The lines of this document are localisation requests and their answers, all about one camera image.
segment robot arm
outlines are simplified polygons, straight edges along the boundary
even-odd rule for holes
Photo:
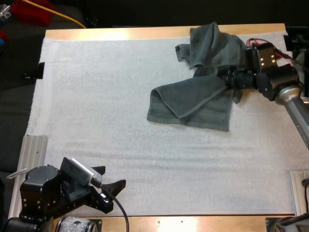
[[[113,210],[113,200],[125,188],[126,181],[105,185],[102,183],[104,173],[104,166],[91,168],[68,158],[63,159],[60,170],[51,165],[30,170],[20,186],[22,210],[19,217],[9,219],[3,232],[51,231],[48,228],[53,226],[53,218],[82,205],[107,214]]]
[[[290,64],[278,67],[276,58],[286,55],[271,43],[253,45],[244,53],[245,68],[222,68],[218,75],[230,87],[257,89],[270,101],[283,105],[309,149],[309,110],[300,98],[297,71]]]

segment black cable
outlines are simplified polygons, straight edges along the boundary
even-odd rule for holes
[[[122,207],[120,202],[116,199],[116,197],[114,195],[112,195],[112,193],[103,184],[101,184],[100,181],[96,180],[95,178],[92,178],[91,179],[91,184],[93,184],[95,187],[101,189],[103,193],[107,194],[113,201],[116,202],[116,204],[120,208],[120,210],[123,213],[124,218],[126,220],[126,232],[129,232],[130,231],[129,219],[128,219],[127,215],[126,215],[125,209]]]
[[[116,202],[116,204],[118,205],[118,207],[122,211],[122,213],[123,213],[123,215],[125,217],[125,220],[126,220],[126,232],[129,232],[129,230],[130,230],[129,219],[128,219],[127,215],[126,215],[125,209],[122,207],[120,202],[111,194],[111,192],[109,192],[109,190],[104,185],[101,185],[100,188],[102,189],[102,191],[104,193],[106,193],[110,198],[112,198],[114,202]]]
[[[305,188],[305,202],[306,202],[306,213],[309,214],[309,207],[308,207],[308,199],[307,199],[307,185],[309,184],[309,179],[307,179],[304,183]]]

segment towel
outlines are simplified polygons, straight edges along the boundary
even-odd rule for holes
[[[178,61],[186,60],[193,78],[154,88],[147,119],[221,131],[229,130],[232,100],[240,90],[230,89],[217,77],[217,67],[244,65],[244,42],[236,35],[221,33],[216,23],[190,30],[190,44],[176,46]]]

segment yellow cable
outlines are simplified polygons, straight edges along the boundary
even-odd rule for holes
[[[64,17],[64,18],[66,18],[66,19],[68,19],[68,20],[71,20],[71,21],[73,21],[74,23],[77,23],[77,24],[78,24],[79,26],[81,26],[82,28],[86,28],[83,24],[81,24],[79,21],[75,20],[74,18],[68,17],[68,16],[66,16],[66,15],[64,15],[64,14],[61,14],[61,13],[57,12],[57,11],[53,11],[53,10],[51,10],[51,9],[48,9],[48,8],[43,7],[43,6],[41,6],[41,5],[38,5],[38,4],[36,4],[36,3],[34,3],[34,2],[31,2],[31,1],[29,1],[29,0],[23,0],[23,1],[26,2],[26,3],[29,3],[29,4],[31,4],[31,5],[33,5],[33,6],[39,7],[39,8],[41,8],[41,9],[43,9],[43,10],[49,11],[49,12],[51,12],[51,13],[54,13],[54,14],[56,14],[56,15],[58,15],[58,16]]]

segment metal bracket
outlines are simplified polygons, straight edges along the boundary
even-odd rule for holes
[[[304,187],[301,181],[309,178],[309,170],[290,171],[290,176],[295,216],[300,216],[306,213]]]
[[[11,200],[9,218],[18,217],[21,211],[20,185],[25,181],[27,170],[42,166],[47,148],[47,136],[25,135],[21,146],[17,172],[7,178],[14,178],[14,189]]]

